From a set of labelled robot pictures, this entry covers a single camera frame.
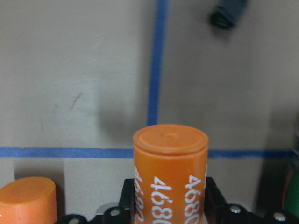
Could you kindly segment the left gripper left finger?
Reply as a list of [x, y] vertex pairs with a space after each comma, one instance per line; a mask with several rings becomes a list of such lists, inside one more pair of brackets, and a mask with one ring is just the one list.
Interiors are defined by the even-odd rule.
[[122, 187], [119, 206], [122, 207], [128, 216], [129, 224], [135, 223], [135, 183], [134, 179], [125, 179]]

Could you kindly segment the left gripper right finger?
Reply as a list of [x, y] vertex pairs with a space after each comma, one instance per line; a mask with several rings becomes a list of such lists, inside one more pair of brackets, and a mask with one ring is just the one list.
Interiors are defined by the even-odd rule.
[[212, 177], [206, 178], [204, 214], [208, 224], [221, 224], [226, 200]]

